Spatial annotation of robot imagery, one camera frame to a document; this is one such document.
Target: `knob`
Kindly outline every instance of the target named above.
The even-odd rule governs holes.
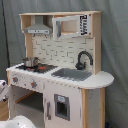
[[[33,82],[31,83],[31,85],[32,85],[32,88],[35,88],[35,87],[37,86],[37,83],[36,83],[35,81],[33,81]]]
[[[13,82],[16,83],[18,81],[18,78],[17,77],[14,77],[13,78]]]

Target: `door handle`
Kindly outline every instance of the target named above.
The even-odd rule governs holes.
[[[49,109],[50,109],[50,102],[47,103],[47,117],[48,117],[48,120],[51,120],[51,115],[49,113]]]
[[[61,21],[56,21],[56,25],[58,26],[57,37],[60,37],[61,36]]]

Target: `faucet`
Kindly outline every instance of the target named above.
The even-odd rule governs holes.
[[[82,52],[80,52],[80,53],[78,54],[78,63],[76,64],[77,70],[83,70],[83,69],[85,69],[85,67],[86,67],[85,63],[82,64],[82,63],[80,62],[81,55],[83,55],[83,54],[86,54],[86,55],[89,57],[89,59],[90,59],[90,65],[93,65],[92,56],[91,56],[88,52],[82,51]]]

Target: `pot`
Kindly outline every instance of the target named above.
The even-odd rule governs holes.
[[[23,59],[23,63],[26,67],[34,67],[38,65],[38,60],[37,57],[26,57]]]

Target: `sink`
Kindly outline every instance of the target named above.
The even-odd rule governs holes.
[[[84,81],[91,75],[92,73],[88,71],[81,71],[81,70],[69,69],[69,68],[62,68],[52,73],[52,76],[54,77],[59,77],[74,81]]]

